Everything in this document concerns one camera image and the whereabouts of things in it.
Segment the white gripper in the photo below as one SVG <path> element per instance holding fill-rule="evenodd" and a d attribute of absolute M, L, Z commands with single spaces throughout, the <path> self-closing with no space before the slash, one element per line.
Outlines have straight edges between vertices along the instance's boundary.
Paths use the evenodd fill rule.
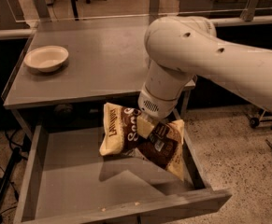
<path fill-rule="evenodd" d="M 173 111 L 180 94 L 179 85 L 146 81 L 138 97 L 138 106 L 144 113 L 136 118 L 137 133 L 147 139 L 157 126 L 157 119 L 164 119 Z"/>

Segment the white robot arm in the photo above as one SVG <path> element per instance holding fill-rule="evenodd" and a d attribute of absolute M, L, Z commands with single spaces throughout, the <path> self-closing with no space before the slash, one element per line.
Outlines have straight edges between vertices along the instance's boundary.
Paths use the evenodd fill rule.
<path fill-rule="evenodd" d="M 217 37 L 204 17 L 162 17 L 144 36 L 150 69 L 138 98 L 140 110 L 164 119 L 193 76 L 207 78 L 272 113 L 272 50 Z"/>

